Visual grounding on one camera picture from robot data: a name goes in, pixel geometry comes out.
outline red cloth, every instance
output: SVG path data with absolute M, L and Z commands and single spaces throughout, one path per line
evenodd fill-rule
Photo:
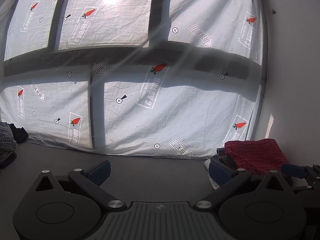
M 266 175 L 269 170 L 281 172 L 281 165 L 289 163 L 274 139 L 228 141 L 224 150 L 238 168 L 244 168 L 253 175 Z

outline silver bolt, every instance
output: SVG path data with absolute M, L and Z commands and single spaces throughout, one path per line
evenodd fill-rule
M 210 201 L 200 200 L 196 203 L 196 206 L 201 209 L 210 208 L 212 206 Z
M 124 203 L 121 200 L 115 199 L 115 200 L 111 200 L 108 203 L 108 206 L 110 208 L 121 208 L 123 207 Z

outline circular cap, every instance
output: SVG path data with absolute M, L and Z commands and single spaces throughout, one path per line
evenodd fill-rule
M 274 223 L 283 217 L 283 210 L 275 203 L 256 202 L 246 208 L 247 216 L 258 223 Z
M 210 201 L 207 201 L 207 200 L 200 200 L 196 203 L 196 206 L 198 208 L 202 208 L 202 209 L 205 209 L 205 208 L 210 208 L 212 206 L 211 202 Z
M 46 224 L 59 224 L 69 220 L 73 215 L 72 206 L 63 202 L 48 203 L 37 210 L 37 217 Z
M 124 203 L 121 200 L 115 199 L 115 200 L 111 200 L 108 203 L 108 206 L 110 208 L 121 208 L 123 207 Z

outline plaid fabric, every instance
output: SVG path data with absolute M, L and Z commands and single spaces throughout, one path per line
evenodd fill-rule
M 4 151 L 14 151 L 17 142 L 13 139 L 10 126 L 6 122 L 0 122 L 0 149 Z
M 228 141 L 224 149 L 238 168 L 244 168 L 253 175 L 265 175 L 269 170 L 281 172 L 281 165 L 289 163 L 274 139 Z

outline carrot print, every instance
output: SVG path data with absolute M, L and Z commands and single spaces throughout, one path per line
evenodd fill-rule
M 77 124 L 79 121 L 80 121 L 80 117 L 78 117 L 78 118 L 76 118 L 76 119 L 73 119 L 73 120 L 71 121 L 71 124 L 72 124 L 73 126 L 75 126 L 75 124 Z
M 23 92 L 23 89 L 21 89 L 21 90 L 18 92 L 18 96 L 19 96 L 19 97 L 22 95 L 22 92 Z
M 232 127 L 236 128 L 236 130 L 237 130 L 237 129 L 244 127 L 245 124 L 246 124 L 245 122 L 240 122 L 240 123 L 234 124 Z
M 30 11 L 32 11 L 32 9 L 34 9 L 37 5 L 38 5 L 38 2 L 31 7 Z
M 156 75 L 156 72 L 162 71 L 166 65 L 167 64 L 164 63 L 164 64 L 161 64 L 161 65 L 155 66 L 150 70 L 150 72 L 153 72 L 153 74 Z
M 250 24 L 250 23 L 254 23 L 256 21 L 256 17 L 255 18 L 247 18 L 246 21 Z
M 92 13 L 95 11 L 95 9 L 92 9 L 90 11 L 87 11 L 86 13 L 84 13 L 81 17 L 84 17 L 85 19 L 87 18 L 87 16 L 92 15 Z

